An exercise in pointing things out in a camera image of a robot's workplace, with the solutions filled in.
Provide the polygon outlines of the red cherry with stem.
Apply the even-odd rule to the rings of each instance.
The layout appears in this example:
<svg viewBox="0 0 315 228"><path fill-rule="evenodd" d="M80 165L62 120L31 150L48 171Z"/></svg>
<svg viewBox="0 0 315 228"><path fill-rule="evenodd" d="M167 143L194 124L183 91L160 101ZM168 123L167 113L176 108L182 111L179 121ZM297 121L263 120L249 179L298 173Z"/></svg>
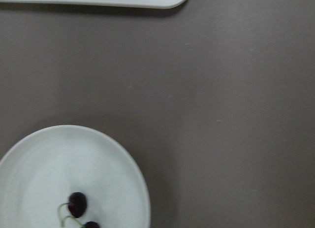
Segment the red cherry with stem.
<svg viewBox="0 0 315 228"><path fill-rule="evenodd" d="M69 211L69 215L62 217L61 210L65 206ZM68 201L66 203L60 204L57 208L57 217L59 219L60 226L64 228L65 221L67 219L72 219L77 224L79 224L81 228L83 228L84 225L80 221L78 221L78 218L82 217L85 214L87 207L88 207L87 198L83 193L81 192L71 193L70 196L68 197Z"/></svg>

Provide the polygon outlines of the round white plate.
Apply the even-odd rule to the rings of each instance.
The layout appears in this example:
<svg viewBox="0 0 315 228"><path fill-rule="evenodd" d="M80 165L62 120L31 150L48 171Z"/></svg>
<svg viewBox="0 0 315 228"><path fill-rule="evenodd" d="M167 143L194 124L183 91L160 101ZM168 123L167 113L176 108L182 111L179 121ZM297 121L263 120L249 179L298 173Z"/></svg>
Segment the round white plate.
<svg viewBox="0 0 315 228"><path fill-rule="evenodd" d="M82 223L103 228L148 228L150 198L131 155L109 136L81 126L38 130L0 162L0 225L58 228L73 192L88 201Z"/></svg>

